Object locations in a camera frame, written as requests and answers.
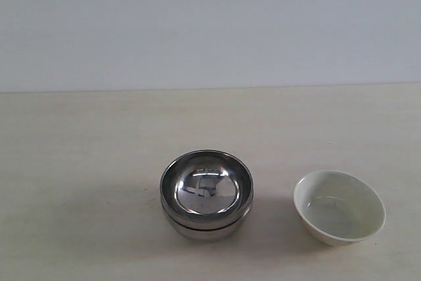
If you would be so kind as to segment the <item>plain stainless steel bowl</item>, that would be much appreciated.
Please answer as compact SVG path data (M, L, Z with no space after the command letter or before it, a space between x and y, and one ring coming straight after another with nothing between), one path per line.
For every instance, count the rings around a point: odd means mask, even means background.
M198 242L217 242L229 238L243 226L243 223L247 220L249 213L253 209L253 205L250 204L245 210L244 214L235 222L220 228L215 229L195 229L187 226L181 225L179 222L176 222L170 215L162 209L162 213L168 223L184 238L188 240L198 241Z

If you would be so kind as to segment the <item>white ceramic bowl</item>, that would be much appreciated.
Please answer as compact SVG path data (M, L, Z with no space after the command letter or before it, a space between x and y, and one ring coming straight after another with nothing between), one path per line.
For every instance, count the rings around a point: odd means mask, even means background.
M303 226L320 242L340 247L359 243L382 230L385 206L361 179L336 170L315 170L293 189Z

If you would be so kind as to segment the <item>patterned stainless steel bowl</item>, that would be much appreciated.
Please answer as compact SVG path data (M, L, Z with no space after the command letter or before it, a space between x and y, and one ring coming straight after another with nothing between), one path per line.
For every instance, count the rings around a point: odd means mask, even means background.
M174 159L160 180L163 209L183 226L215 229L238 220L253 204L254 183L237 157L201 149Z

